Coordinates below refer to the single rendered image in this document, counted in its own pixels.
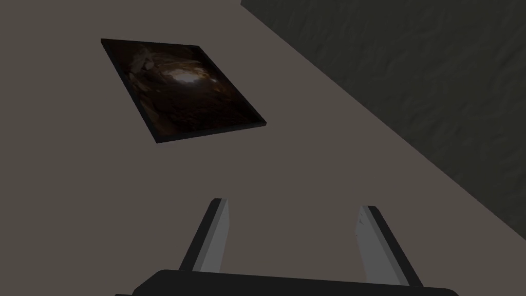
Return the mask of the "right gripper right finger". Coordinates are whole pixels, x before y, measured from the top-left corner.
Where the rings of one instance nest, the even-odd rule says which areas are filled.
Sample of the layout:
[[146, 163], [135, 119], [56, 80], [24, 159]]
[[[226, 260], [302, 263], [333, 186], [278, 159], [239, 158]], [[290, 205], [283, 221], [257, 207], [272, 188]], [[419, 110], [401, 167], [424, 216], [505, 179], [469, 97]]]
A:
[[377, 207], [360, 207], [355, 236], [367, 282], [395, 286], [423, 286]]

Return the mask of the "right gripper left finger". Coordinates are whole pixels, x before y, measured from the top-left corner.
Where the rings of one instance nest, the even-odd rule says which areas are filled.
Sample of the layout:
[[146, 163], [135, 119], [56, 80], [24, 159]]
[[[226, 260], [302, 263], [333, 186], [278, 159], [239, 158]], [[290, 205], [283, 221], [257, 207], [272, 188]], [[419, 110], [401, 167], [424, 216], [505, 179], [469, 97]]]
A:
[[214, 198], [201, 220], [179, 270], [219, 273], [228, 233], [228, 200]]

